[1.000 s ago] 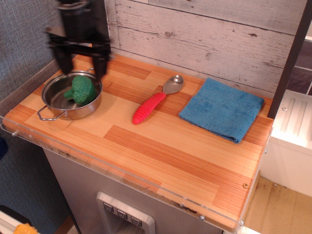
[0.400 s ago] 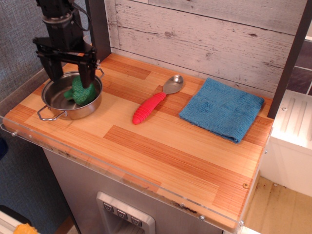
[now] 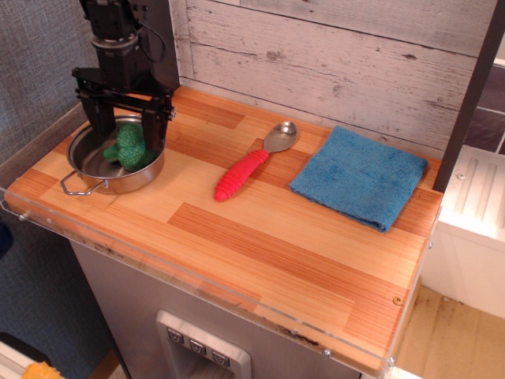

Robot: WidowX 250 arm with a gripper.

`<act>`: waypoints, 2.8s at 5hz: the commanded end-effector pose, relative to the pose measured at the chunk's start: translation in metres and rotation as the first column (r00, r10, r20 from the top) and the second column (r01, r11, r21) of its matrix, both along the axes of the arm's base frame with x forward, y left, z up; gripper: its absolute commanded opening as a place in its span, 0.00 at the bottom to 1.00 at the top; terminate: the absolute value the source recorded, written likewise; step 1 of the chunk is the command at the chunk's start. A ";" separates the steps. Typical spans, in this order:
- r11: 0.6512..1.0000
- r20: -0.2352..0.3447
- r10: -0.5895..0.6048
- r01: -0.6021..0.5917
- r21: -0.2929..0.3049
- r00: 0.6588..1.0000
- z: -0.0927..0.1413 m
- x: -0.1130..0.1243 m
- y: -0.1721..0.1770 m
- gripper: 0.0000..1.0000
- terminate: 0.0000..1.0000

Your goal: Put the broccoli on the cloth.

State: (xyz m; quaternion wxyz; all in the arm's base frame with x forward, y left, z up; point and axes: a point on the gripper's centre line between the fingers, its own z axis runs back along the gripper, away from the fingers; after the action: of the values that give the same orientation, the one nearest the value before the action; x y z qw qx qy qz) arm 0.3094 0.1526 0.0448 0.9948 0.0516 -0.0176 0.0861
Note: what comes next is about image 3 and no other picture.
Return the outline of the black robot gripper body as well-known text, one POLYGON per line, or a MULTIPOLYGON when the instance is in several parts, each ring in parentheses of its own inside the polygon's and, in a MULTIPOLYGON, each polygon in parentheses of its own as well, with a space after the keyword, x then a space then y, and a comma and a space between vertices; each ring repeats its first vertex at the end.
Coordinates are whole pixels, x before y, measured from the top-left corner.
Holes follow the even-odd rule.
POLYGON ((123 109, 142 112, 145 109, 170 109, 173 91, 153 75, 154 58, 150 55, 145 33, 130 33, 119 39, 92 37, 99 66, 76 67, 77 97, 97 99, 123 109))

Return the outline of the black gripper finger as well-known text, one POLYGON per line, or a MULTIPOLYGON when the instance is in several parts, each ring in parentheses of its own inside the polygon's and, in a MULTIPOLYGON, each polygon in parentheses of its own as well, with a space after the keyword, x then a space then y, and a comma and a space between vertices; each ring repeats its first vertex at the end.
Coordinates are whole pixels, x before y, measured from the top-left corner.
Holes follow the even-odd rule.
POLYGON ((95 133, 101 137, 110 136, 116 127, 113 106, 103 101, 83 96, 80 98, 80 101, 95 133))
POLYGON ((141 112, 141 123, 147 150, 159 152, 164 149, 166 128, 169 121, 170 109, 145 109, 141 112))

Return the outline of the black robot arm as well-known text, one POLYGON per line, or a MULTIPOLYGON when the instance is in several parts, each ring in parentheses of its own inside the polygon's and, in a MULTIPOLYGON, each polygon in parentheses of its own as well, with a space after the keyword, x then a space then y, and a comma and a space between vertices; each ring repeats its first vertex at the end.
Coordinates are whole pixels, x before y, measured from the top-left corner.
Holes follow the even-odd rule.
POLYGON ((96 68, 76 68, 77 97, 94 131, 107 137, 114 109, 140 114, 148 150, 161 151, 179 87, 170 7, 166 1, 82 1, 92 28, 96 68))

